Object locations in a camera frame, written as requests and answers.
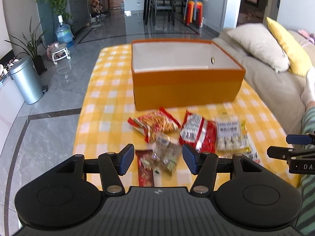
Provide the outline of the dark red chocolate bar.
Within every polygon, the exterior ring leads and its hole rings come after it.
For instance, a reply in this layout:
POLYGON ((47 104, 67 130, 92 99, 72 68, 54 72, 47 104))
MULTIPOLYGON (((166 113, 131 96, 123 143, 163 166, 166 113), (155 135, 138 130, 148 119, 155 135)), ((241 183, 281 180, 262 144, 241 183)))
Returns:
POLYGON ((154 176, 151 168, 152 150, 136 150, 138 183, 140 187, 154 187, 154 176))

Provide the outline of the red silver snack bag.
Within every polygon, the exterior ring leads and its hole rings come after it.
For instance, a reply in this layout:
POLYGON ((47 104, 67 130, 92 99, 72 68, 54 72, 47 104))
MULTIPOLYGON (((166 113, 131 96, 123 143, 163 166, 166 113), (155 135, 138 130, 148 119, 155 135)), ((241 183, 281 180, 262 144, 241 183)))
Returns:
POLYGON ((215 153, 217 141, 216 122, 186 110, 179 133, 179 143, 189 144, 197 152, 215 153))

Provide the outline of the yellow checkered tablecloth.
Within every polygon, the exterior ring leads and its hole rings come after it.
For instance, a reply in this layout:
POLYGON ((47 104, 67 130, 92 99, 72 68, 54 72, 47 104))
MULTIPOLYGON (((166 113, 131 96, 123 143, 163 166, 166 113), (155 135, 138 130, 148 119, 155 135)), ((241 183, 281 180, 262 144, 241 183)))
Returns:
MULTIPOLYGON (((299 185, 301 177, 289 173, 285 161, 268 157, 268 147, 287 146, 286 133, 247 82, 242 82, 231 103, 192 106, 188 111, 207 119, 229 115, 245 120, 250 148, 258 155, 260 164, 291 185, 299 185)), ((134 106, 130 45, 102 49, 85 94, 73 152, 91 159, 108 151, 119 152, 129 143, 137 150, 147 149, 144 136, 128 124, 129 118, 138 116, 140 112, 134 106)))

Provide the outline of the clear bag mixed nuts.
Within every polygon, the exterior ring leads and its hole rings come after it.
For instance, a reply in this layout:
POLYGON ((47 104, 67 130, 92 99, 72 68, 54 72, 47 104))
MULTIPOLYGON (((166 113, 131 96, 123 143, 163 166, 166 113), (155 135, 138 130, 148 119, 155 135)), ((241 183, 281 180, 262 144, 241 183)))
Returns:
POLYGON ((153 151, 146 160, 150 169, 172 175, 181 154, 182 146, 178 140, 164 133, 158 133, 153 151))

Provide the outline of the clear bag white balls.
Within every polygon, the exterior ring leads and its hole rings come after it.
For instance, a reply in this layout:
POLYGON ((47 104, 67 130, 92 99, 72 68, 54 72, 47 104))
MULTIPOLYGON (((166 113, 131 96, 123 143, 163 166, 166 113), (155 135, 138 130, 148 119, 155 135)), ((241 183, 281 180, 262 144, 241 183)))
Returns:
POLYGON ((238 141, 241 138, 240 120, 242 119, 216 121, 216 150, 225 149, 224 142, 238 141))

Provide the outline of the yellow snack packet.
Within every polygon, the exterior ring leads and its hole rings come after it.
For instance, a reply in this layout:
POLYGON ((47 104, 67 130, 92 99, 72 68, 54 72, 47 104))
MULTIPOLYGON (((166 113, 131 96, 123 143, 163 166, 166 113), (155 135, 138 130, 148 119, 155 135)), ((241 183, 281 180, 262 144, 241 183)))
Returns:
POLYGON ((246 128, 246 121, 240 120, 240 129, 241 129, 241 149, 244 151, 249 151, 249 141, 248 141, 248 131, 246 128))

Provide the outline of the white green sausage packet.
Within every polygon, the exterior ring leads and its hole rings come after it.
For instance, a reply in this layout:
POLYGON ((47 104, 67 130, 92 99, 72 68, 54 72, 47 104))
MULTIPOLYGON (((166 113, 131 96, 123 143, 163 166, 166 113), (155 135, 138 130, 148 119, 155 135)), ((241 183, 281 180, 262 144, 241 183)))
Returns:
POLYGON ((258 164, 261 163, 259 153, 249 135, 244 140, 232 140, 224 143, 225 149, 216 151, 220 158, 232 158, 233 155, 240 153, 258 164))

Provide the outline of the red fries snack bag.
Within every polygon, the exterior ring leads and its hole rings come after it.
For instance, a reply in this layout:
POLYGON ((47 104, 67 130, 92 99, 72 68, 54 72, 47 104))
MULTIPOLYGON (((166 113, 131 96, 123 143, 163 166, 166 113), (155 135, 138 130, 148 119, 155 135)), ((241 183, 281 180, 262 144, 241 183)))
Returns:
POLYGON ((146 113, 137 118, 128 118, 128 124, 144 135, 146 143, 152 143, 160 133, 168 134, 179 130, 180 123, 164 108, 146 113))

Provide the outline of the grey sofa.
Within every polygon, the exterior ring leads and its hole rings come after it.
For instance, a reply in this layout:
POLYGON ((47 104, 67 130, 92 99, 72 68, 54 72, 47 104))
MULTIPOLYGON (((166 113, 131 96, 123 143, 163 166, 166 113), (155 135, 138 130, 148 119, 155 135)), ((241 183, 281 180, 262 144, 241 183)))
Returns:
POLYGON ((274 114, 287 134, 299 134, 306 106, 301 101, 305 78, 289 71, 276 73, 269 65, 251 56, 222 31, 213 41, 246 70, 245 81, 274 114))

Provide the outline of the yellow pillow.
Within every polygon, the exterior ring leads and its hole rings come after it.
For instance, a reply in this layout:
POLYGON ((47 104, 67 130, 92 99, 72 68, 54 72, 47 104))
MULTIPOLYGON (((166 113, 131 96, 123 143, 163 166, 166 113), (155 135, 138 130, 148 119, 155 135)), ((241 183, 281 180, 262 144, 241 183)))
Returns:
POLYGON ((313 66, 308 54, 280 23, 269 17, 266 18, 266 22, 268 29, 288 56, 290 71, 295 75, 305 77, 313 66))

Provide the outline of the orange cardboard box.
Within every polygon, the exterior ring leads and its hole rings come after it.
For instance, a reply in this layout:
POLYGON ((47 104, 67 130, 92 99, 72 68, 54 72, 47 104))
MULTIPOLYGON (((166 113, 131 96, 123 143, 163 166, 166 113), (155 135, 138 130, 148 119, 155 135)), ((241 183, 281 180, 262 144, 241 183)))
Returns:
POLYGON ((213 41, 181 38, 131 44, 136 110, 232 102, 246 70, 213 41))

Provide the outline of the small white stool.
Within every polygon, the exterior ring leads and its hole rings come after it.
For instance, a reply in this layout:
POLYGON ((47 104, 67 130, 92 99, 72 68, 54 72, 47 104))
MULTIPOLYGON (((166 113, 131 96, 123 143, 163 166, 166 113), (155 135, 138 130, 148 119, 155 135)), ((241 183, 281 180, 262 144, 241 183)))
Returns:
POLYGON ((70 60, 70 51, 68 50, 66 43, 59 44, 55 42, 47 47, 47 57, 53 62, 54 65, 58 64, 58 61, 66 58, 70 60))

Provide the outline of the cream pillow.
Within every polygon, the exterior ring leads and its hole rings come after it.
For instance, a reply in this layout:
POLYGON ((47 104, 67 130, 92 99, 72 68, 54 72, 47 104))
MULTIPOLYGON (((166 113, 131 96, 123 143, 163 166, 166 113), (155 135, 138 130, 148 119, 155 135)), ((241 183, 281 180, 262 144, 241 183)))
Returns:
POLYGON ((283 48, 262 23, 247 23, 228 30, 227 35, 255 58, 277 73, 289 69, 290 61, 283 48))

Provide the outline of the silver trash can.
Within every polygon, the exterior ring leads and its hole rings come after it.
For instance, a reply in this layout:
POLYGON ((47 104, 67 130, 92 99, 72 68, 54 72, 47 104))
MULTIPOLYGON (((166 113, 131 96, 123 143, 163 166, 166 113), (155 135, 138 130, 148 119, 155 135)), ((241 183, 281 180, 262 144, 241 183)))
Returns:
POLYGON ((30 56, 15 62, 9 73, 28 105, 36 103, 48 91, 48 86, 42 84, 30 56))

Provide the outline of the blue water bottle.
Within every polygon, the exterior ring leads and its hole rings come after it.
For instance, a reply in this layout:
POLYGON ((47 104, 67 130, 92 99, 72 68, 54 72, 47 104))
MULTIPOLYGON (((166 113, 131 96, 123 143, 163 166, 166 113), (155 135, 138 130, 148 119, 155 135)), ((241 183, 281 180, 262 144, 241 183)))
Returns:
POLYGON ((73 34, 70 25, 64 23, 62 15, 58 16, 59 25, 56 29, 57 42, 59 44, 66 44, 67 47, 74 45, 73 34))

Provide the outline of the potted green plant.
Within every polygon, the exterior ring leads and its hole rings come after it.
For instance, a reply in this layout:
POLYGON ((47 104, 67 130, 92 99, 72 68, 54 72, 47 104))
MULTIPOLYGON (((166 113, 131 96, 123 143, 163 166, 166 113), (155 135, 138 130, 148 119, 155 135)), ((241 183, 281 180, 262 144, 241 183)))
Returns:
POLYGON ((9 37, 13 38, 15 41, 5 40, 5 42, 7 43, 10 43, 14 46, 22 48, 21 53, 26 54, 31 57, 35 70, 39 76, 47 71, 44 65, 42 56, 39 54, 38 48, 37 48, 39 43, 43 43, 42 37, 46 33, 46 30, 45 30, 39 36, 37 35, 37 31, 40 25, 41 25, 41 21, 35 28, 32 28, 32 18, 30 18, 30 22, 29 22, 30 37, 29 38, 27 38, 24 33, 22 33, 22 39, 19 39, 9 34, 9 37))

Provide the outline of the red orange stacked stools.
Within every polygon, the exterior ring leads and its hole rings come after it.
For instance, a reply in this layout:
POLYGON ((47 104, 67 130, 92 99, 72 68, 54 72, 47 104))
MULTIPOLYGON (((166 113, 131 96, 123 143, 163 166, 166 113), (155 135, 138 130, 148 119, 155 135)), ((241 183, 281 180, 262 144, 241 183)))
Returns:
POLYGON ((195 22, 198 28, 203 26, 203 2, 200 0, 187 0, 184 12, 184 23, 189 26, 195 22))

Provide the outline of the dark grey cabinet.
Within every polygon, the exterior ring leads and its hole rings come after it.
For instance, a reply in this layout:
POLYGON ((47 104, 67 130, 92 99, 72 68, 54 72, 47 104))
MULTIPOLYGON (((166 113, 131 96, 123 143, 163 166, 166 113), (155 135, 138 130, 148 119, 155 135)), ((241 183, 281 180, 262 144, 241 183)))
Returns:
POLYGON ((88 0, 67 0, 66 12, 69 14, 66 23, 71 26, 73 34, 90 22, 88 0))

